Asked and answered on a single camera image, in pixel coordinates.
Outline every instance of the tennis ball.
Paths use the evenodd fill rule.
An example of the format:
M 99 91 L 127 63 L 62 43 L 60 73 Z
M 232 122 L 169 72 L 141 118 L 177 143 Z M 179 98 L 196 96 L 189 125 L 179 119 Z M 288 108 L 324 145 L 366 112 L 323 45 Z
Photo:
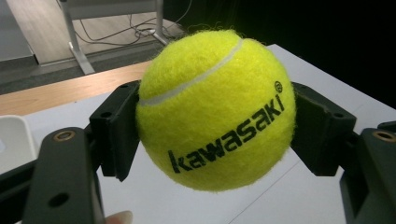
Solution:
M 283 157 L 295 123 L 288 74 L 261 43 L 205 31 L 169 44 L 140 82 L 136 122 L 153 162 L 206 191 L 254 183 Z

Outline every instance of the registered trademark symbol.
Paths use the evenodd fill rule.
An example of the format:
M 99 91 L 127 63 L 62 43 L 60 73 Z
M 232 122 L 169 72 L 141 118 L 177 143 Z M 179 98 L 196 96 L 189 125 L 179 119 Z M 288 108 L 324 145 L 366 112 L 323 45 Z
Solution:
M 277 92 L 281 93 L 283 91 L 283 87 L 282 87 L 282 83 L 280 83 L 279 81 L 275 82 L 275 89 Z

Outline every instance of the dark background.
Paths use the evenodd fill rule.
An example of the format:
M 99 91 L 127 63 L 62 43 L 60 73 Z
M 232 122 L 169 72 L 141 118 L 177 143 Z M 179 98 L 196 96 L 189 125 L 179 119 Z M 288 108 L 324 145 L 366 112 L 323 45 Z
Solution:
M 188 4 L 187 0 L 165 0 L 165 18 L 178 19 Z M 277 44 L 396 108 L 395 15 L 390 1 L 383 0 L 354 5 L 338 1 L 192 0 L 180 23 L 190 32 L 234 28 L 265 45 Z

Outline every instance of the black cable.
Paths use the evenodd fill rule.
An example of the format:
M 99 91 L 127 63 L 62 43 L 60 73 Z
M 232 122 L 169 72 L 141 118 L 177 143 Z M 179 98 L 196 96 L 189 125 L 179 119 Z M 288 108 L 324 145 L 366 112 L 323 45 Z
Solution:
M 183 19 L 187 15 L 187 13 L 190 11 L 191 3 L 192 3 L 192 0 L 190 0 L 190 3 L 189 3 L 189 6 L 188 6 L 187 10 L 184 12 L 184 14 L 177 21 L 175 21 L 172 25 L 170 25 L 168 27 L 163 26 L 163 31 L 168 33 L 168 35 L 163 34 L 166 38 L 177 39 L 176 36 L 170 35 L 170 32 L 169 32 L 168 28 L 173 26 L 173 25 L 175 25 L 175 24 L 177 24 L 177 22 L 179 22 L 181 19 Z M 79 20 L 79 22 L 81 23 L 82 29 L 84 30 L 85 35 L 91 41 L 88 41 L 88 40 L 82 38 L 82 36 L 80 36 L 77 31 L 75 31 L 75 33 L 82 41 L 84 41 L 86 43 L 89 43 L 89 44 L 106 44 L 106 45 L 114 45 L 114 46 L 129 46 L 129 45 L 132 45 L 132 44 L 136 43 L 141 38 L 153 35 L 153 33 L 150 32 L 152 30 L 152 28 L 138 29 L 138 27 L 141 26 L 141 25 L 156 25 L 156 23 L 149 23 L 149 21 L 153 21 L 155 19 L 157 19 L 157 18 L 154 17 L 154 18 L 151 18 L 151 19 L 149 19 L 147 21 L 143 21 L 143 22 L 141 22 L 141 23 L 139 23 L 137 25 L 133 25 L 132 24 L 132 14 L 131 14 L 131 15 L 129 15 L 129 26 L 130 27 L 128 27 L 126 29 L 123 29 L 121 31 L 118 31 L 118 32 L 116 32 L 116 33 L 114 33 L 112 35 L 107 35 L 107 36 L 104 36 L 104 37 L 101 37 L 101 38 L 92 38 L 92 37 L 90 37 L 90 35 L 88 34 L 87 29 L 85 28 L 84 23 L 82 22 L 82 20 Z M 128 30 L 131 30 L 131 29 L 134 29 L 134 36 L 137 38 L 135 41 L 133 41 L 131 43 L 128 43 L 128 44 L 116 44 L 116 43 L 110 43 L 110 42 L 102 42 L 102 40 L 104 40 L 104 39 L 110 38 L 111 36 L 114 36 L 114 35 L 121 34 L 121 33 L 126 32 Z

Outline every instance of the metal leg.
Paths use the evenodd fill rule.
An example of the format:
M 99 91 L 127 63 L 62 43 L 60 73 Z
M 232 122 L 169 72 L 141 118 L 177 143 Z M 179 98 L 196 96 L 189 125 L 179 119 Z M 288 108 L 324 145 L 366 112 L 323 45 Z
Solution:
M 157 25 L 153 35 L 161 43 L 167 45 L 169 40 L 163 35 L 163 0 L 156 0 L 155 7 L 157 10 Z
M 84 52 L 82 52 L 82 50 L 79 47 L 79 44 L 77 42 L 77 37 L 75 34 L 75 29 L 73 26 L 72 18 L 70 16 L 67 1 L 61 1 L 61 4 L 62 4 L 62 12 L 64 13 L 64 20 L 66 22 L 67 31 L 69 33 L 70 41 L 71 41 L 71 42 L 69 42 L 70 50 L 72 51 L 73 55 L 75 56 L 76 60 L 78 61 L 79 66 L 81 67 L 81 69 L 85 75 L 95 73 L 90 62 L 88 61 Z

